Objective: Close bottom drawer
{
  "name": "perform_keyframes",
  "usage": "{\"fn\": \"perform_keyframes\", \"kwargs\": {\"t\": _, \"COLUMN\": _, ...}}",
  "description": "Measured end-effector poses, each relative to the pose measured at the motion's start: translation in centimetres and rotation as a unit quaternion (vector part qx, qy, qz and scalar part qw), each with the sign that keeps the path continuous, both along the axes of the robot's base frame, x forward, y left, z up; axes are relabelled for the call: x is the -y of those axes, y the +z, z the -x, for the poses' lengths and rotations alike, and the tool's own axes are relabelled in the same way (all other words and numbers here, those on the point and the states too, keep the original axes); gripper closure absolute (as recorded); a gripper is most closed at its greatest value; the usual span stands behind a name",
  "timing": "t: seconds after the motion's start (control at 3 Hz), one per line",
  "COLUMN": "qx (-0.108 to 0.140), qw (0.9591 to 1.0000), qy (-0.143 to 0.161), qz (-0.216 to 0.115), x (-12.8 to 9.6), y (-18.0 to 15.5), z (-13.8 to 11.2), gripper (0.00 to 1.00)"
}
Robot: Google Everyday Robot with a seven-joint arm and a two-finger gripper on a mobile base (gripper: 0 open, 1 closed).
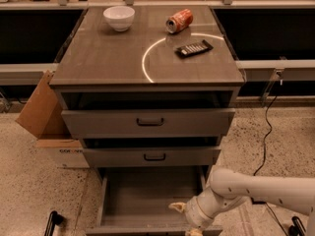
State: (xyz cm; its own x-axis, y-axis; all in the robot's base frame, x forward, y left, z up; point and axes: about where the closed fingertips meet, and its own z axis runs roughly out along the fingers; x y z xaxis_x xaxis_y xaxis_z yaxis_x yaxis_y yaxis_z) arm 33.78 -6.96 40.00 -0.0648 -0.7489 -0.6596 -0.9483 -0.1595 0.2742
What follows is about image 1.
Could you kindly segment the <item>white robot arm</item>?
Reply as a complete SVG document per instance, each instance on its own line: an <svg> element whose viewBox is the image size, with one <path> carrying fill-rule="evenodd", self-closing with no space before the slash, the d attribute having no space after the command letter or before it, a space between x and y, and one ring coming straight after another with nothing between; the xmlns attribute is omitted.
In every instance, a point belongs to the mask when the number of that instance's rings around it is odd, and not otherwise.
<svg viewBox="0 0 315 236"><path fill-rule="evenodd" d="M168 207L185 215L187 236L202 236L217 215L242 205L246 197L307 215L305 236L315 236L314 178L250 176L214 166L201 194Z"/></svg>

